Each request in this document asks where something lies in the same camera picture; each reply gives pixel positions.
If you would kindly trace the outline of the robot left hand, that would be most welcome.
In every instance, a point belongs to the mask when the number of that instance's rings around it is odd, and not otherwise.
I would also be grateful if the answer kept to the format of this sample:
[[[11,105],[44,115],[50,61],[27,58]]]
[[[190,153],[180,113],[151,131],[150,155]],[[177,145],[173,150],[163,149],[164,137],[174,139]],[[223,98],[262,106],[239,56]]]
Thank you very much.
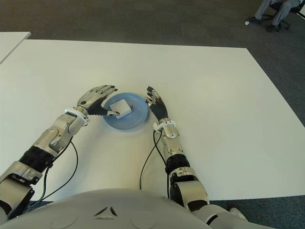
[[[107,110],[102,103],[107,97],[118,89],[114,85],[94,87],[87,91],[77,102],[79,110],[85,110],[87,115],[119,116],[117,111]]]

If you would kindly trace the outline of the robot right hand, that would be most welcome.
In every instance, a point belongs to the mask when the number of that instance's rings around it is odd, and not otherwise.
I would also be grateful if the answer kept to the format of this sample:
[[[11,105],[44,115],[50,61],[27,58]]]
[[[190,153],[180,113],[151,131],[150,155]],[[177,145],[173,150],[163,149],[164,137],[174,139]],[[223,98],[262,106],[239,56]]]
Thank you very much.
[[[158,121],[169,118],[167,108],[161,96],[154,88],[150,86],[147,87],[147,96],[145,98],[145,102],[155,117],[158,119]]]

